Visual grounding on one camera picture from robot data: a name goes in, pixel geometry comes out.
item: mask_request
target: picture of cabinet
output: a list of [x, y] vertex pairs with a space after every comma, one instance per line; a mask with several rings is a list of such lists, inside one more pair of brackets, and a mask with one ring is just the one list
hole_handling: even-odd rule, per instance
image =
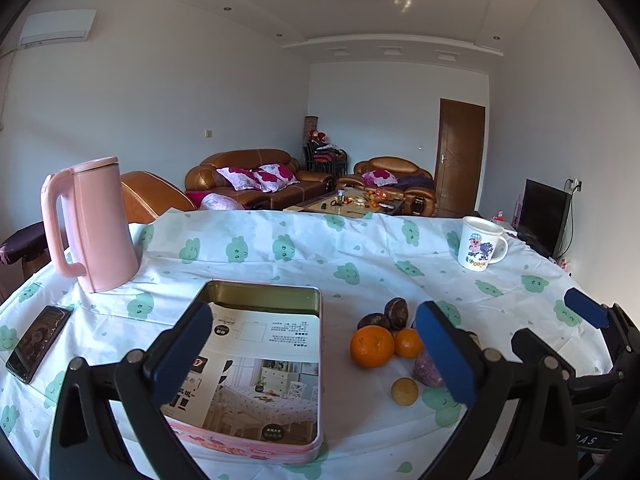
[[263, 367], [262, 380], [264, 381], [265, 392], [273, 390], [275, 393], [285, 396], [289, 391], [291, 381], [299, 381], [300, 374], [297, 372], [285, 372]]

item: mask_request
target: smartphone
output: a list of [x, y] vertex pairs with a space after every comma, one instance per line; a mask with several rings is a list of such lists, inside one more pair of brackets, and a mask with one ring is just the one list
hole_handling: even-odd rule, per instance
[[24, 333], [6, 362], [6, 369], [29, 384], [43, 357], [56, 340], [71, 311], [47, 305]]

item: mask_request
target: orange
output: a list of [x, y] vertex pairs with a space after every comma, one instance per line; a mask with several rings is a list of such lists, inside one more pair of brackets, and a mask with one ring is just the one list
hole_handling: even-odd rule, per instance
[[411, 359], [415, 358], [418, 352], [424, 348], [415, 328], [403, 328], [396, 334], [394, 343], [396, 355]]
[[386, 328], [363, 326], [351, 338], [351, 358], [362, 367], [378, 368], [394, 355], [394, 338]]

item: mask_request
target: air conditioner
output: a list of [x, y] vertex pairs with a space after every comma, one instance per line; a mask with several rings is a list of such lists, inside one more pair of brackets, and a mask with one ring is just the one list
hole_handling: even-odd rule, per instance
[[24, 22], [18, 49], [32, 46], [86, 41], [94, 23], [95, 10], [55, 10], [32, 14]]

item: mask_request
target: mug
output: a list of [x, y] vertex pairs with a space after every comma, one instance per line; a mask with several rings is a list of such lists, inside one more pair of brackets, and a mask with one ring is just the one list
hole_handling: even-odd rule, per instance
[[[475, 216], [465, 216], [462, 219], [458, 263], [465, 269], [479, 272], [485, 270], [488, 264], [501, 261], [509, 249], [503, 233], [504, 229], [493, 222]], [[504, 250], [499, 251], [498, 256], [492, 257], [498, 243], [504, 244]]]

